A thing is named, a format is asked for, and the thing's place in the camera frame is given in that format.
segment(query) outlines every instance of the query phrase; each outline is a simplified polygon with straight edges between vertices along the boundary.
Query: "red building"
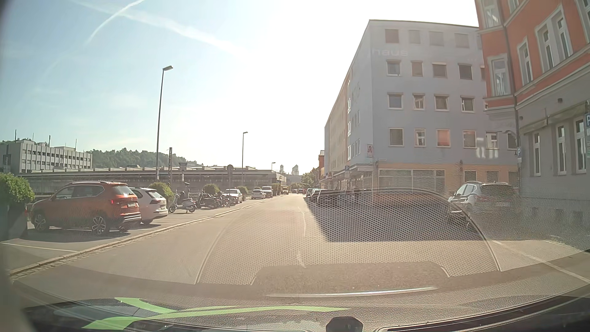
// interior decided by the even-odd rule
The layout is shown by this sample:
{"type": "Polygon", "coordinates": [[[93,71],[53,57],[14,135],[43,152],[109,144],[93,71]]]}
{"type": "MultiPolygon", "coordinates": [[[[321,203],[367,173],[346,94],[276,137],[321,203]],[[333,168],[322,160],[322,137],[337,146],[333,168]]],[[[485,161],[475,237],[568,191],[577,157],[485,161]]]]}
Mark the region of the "red building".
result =
{"type": "Polygon", "coordinates": [[[486,113],[518,136],[529,217],[590,226],[590,0],[475,2],[486,113]]]}

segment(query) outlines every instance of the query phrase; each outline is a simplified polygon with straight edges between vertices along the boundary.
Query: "bush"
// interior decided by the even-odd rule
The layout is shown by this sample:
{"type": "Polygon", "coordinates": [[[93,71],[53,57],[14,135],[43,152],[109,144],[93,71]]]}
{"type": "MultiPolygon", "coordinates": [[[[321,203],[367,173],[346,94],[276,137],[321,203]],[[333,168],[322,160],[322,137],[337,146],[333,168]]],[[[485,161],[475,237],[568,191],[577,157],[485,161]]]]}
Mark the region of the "bush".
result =
{"type": "Polygon", "coordinates": [[[204,192],[208,193],[209,195],[215,195],[219,191],[219,187],[217,187],[214,183],[208,183],[203,187],[204,192]]]}
{"type": "Polygon", "coordinates": [[[248,194],[248,188],[241,185],[238,187],[238,189],[240,189],[240,193],[242,193],[242,195],[244,196],[244,199],[246,199],[246,195],[248,194]]]}
{"type": "Polygon", "coordinates": [[[10,173],[0,173],[0,204],[24,207],[35,199],[29,181],[10,173]]]}
{"type": "Polygon", "coordinates": [[[170,201],[170,199],[174,197],[172,189],[170,189],[170,187],[168,187],[168,185],[164,182],[154,182],[150,184],[149,187],[155,189],[158,192],[158,194],[164,196],[164,198],[166,198],[167,201],[170,201]]]}

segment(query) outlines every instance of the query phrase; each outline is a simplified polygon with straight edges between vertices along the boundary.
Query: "street lamp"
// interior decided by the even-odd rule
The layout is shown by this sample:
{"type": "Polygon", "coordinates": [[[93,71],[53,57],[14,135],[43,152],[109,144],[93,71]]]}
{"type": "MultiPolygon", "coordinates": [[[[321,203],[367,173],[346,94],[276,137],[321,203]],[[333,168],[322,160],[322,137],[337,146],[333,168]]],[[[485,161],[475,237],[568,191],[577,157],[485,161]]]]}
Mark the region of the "street lamp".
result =
{"type": "Polygon", "coordinates": [[[247,131],[242,133],[242,185],[244,185],[244,135],[247,133],[247,131]]]}
{"type": "Polygon", "coordinates": [[[162,83],[160,84],[160,106],[158,107],[158,137],[156,138],[156,180],[160,180],[160,170],[158,169],[158,153],[160,150],[160,114],[162,113],[162,89],[164,88],[164,71],[172,69],[172,66],[162,68],[162,83]]]}

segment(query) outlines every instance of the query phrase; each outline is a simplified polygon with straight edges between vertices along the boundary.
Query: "white car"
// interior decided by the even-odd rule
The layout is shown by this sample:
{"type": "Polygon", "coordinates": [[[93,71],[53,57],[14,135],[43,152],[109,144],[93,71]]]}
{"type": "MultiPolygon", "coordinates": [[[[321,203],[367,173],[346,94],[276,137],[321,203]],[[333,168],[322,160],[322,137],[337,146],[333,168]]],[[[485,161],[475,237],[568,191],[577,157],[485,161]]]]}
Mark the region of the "white car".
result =
{"type": "Polygon", "coordinates": [[[261,200],[265,197],[266,195],[262,192],[262,190],[260,189],[254,189],[252,191],[252,194],[250,195],[250,198],[253,200],[261,200]]]}
{"type": "Polygon", "coordinates": [[[244,195],[242,195],[240,189],[226,189],[225,194],[228,194],[231,197],[237,197],[238,203],[242,203],[244,201],[244,195]]]}
{"type": "Polygon", "coordinates": [[[131,188],[137,196],[139,212],[142,214],[142,223],[149,224],[154,219],[164,218],[168,215],[166,199],[151,188],[131,188]]]}

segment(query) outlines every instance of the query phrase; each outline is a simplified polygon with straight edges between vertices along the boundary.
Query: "scooter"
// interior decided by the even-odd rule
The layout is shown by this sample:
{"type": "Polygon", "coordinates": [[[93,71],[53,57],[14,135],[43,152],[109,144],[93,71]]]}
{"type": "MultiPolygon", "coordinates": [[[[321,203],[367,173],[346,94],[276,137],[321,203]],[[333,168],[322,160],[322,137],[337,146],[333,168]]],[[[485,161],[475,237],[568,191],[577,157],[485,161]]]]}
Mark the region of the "scooter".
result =
{"type": "Polygon", "coordinates": [[[174,201],[172,205],[168,208],[168,212],[174,213],[177,209],[186,210],[186,212],[193,213],[196,210],[195,201],[191,198],[186,198],[182,200],[182,203],[179,205],[178,200],[180,199],[180,195],[174,196],[174,201]]]}

